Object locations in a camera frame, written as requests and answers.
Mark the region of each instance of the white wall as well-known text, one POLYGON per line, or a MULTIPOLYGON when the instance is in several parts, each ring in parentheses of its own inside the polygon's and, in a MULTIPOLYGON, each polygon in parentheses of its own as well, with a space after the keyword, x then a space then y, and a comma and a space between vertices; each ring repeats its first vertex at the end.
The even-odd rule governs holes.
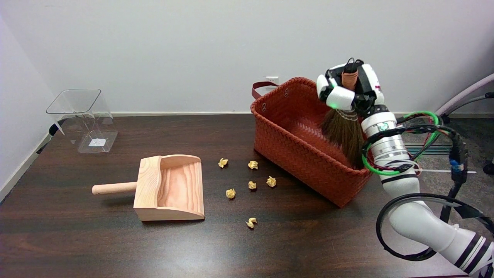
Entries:
POLYGON ((54 97, 1 17, 0 59, 1 201, 20 177, 15 175, 19 168, 29 166, 31 154, 48 134, 52 122, 44 111, 54 97))
MULTIPOLYGON (((315 79, 354 56, 394 112, 435 110, 494 72, 494 1, 3 0, 53 92, 114 112, 248 111, 265 75, 315 79)), ((492 112, 484 101, 464 112, 492 112)))

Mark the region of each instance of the dustpan handle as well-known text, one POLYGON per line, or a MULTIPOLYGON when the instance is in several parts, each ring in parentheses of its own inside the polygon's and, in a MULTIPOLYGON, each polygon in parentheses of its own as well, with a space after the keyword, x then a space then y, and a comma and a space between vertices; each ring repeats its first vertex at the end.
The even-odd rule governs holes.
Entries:
POLYGON ((256 82, 252 84, 252 96, 254 99, 258 99, 261 97, 261 95, 255 91, 255 89, 261 88, 261 87, 266 87, 266 86, 275 86, 277 87, 278 85, 274 84, 273 82, 269 81, 261 81, 261 82, 256 82))
POLYGON ((92 188, 93 195, 98 194, 110 194, 119 192, 135 191, 137 188, 137 182, 121 183, 121 184, 109 184, 109 185, 95 185, 92 188))

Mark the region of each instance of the baseboard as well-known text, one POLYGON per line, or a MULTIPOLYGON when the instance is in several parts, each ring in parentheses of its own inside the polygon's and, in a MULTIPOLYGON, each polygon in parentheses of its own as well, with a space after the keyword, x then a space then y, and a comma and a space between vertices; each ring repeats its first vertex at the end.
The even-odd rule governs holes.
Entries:
POLYGON ((46 143, 48 143, 51 139, 51 135, 47 134, 43 140, 40 141, 40 143, 31 150, 31 154, 24 160, 24 162, 19 165, 19 167, 15 170, 15 172, 10 176, 10 178, 7 180, 7 182, 3 185, 2 189, 0 189, 0 203, 3 202, 5 197, 10 193, 12 188, 15 186, 15 184, 19 181, 19 179, 22 177, 22 175, 29 169, 31 164, 36 160, 38 157, 38 154, 36 153, 37 150, 39 150, 42 146, 44 146, 46 143))
POLYGON ((250 114, 250 112, 224 111, 224 112, 112 112, 114 117, 142 117, 142 116, 182 116, 182 115, 228 115, 250 114))
POLYGON ((494 118, 494 113, 453 113, 449 115, 452 119, 491 119, 494 118))
MULTIPOLYGON (((250 114, 250 112, 112 112, 114 117, 141 117, 141 116, 178 116, 178 115, 228 115, 228 114, 250 114)), ((394 113, 397 118, 410 114, 410 112, 394 113)), ((494 118, 494 113, 454 113, 450 115, 453 119, 485 119, 494 118)))
MULTIPOLYGON (((405 115, 410 114, 410 112, 399 112, 399 113, 394 113, 397 118, 403 117, 405 115)), ((453 113, 449 115, 450 118, 452 119, 491 119, 494 118, 494 113, 477 113, 477 114, 471 114, 471 113, 453 113)))

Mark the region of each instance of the basket rim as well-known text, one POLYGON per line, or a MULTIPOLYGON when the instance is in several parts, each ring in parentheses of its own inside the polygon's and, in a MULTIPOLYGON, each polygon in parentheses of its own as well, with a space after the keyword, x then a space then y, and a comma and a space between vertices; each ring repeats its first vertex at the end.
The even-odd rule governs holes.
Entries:
POLYGON ((266 99, 268 99, 271 96, 277 94, 278 92, 281 92, 286 87, 288 87, 288 86, 290 86, 290 85, 292 85, 294 83, 302 84, 302 85, 305 85, 305 86, 309 86, 309 87, 311 87, 313 89, 316 89, 316 84, 314 83, 314 81, 312 81, 310 79, 307 79, 305 77, 294 77, 294 78, 291 78, 290 80, 286 81, 285 83, 279 85, 278 87, 276 87, 274 90, 270 91, 269 93, 267 93, 267 94, 261 96, 260 98, 256 99, 251 104, 250 111, 253 113, 253 115, 256 118, 258 118, 261 121, 266 122, 267 124, 269 124, 271 127, 273 127, 278 132, 281 132, 282 134, 288 136, 290 139, 294 140, 296 143, 300 144, 301 146, 303 146, 305 148, 308 148, 309 150, 315 152, 317 155, 323 157, 325 160, 327 160, 327 161, 329 161, 331 163, 336 162, 337 166, 341 167, 345 171, 350 172, 352 174, 367 175, 370 172, 367 168, 363 168, 361 170, 356 170, 356 169, 353 169, 353 168, 350 168, 350 167, 344 165, 343 163, 341 163, 338 160, 332 158, 331 156, 327 155, 326 153, 320 151, 319 149, 315 148, 313 145, 311 145, 311 144, 307 143, 306 141, 302 140, 301 138, 295 136, 294 134, 292 134, 288 130, 280 127, 279 125, 275 124, 274 122, 272 122, 271 120, 269 120, 268 118, 264 117, 259 112, 257 112, 257 110, 255 109, 255 107, 260 102, 265 101, 266 99))

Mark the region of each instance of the electrical outlet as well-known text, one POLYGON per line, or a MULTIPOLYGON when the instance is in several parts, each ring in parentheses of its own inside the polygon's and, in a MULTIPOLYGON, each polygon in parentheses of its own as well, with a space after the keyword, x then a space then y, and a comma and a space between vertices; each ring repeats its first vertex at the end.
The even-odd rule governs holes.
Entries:
POLYGON ((276 85, 280 84, 280 77, 278 76, 265 76, 266 81, 272 82, 276 85))

